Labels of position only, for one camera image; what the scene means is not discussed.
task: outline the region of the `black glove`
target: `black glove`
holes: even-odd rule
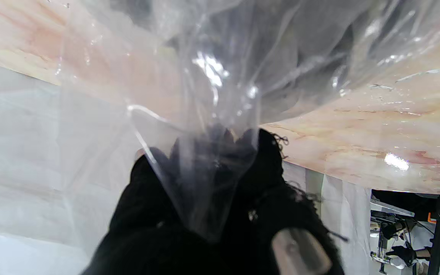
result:
[[[395,236],[398,231],[399,230],[396,229],[394,223],[389,226],[385,226],[384,228],[381,228],[381,233],[383,233],[383,236],[388,240]]]
[[[398,256],[400,259],[402,259],[407,266],[411,266],[413,261],[417,259],[417,254],[412,249],[410,244],[408,242],[405,242],[405,246],[394,246],[391,249],[393,251],[390,251],[386,253],[386,256]]]

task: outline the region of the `plastic wrap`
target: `plastic wrap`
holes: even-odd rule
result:
[[[181,219],[210,241],[260,123],[309,112],[440,42],[437,0],[83,3],[68,25],[65,89],[125,99]]]

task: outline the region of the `clear plastic bag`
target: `clear plastic bag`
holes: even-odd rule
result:
[[[81,4],[63,50],[65,89],[125,99],[185,226],[209,241],[261,123],[312,111],[440,42],[440,0]]]

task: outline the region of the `black fabric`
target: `black fabric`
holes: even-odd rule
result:
[[[281,162],[278,143],[260,130],[258,155],[239,181],[222,238],[208,244],[182,226],[152,167],[140,158],[83,275],[278,274],[271,240],[291,227],[319,240],[333,262],[328,274],[343,274],[313,203],[285,183]]]

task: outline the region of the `gloved hand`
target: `gloved hand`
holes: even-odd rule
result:
[[[391,249],[393,251],[387,252],[386,256],[398,256],[400,257],[407,266],[411,266],[415,259],[417,259],[417,254],[410,246],[409,242],[405,242],[405,246],[394,246]]]
[[[383,233],[383,236],[389,240],[393,236],[395,236],[396,233],[400,230],[401,230],[401,224],[400,223],[393,223],[391,225],[385,226],[384,228],[381,228],[381,233]]]

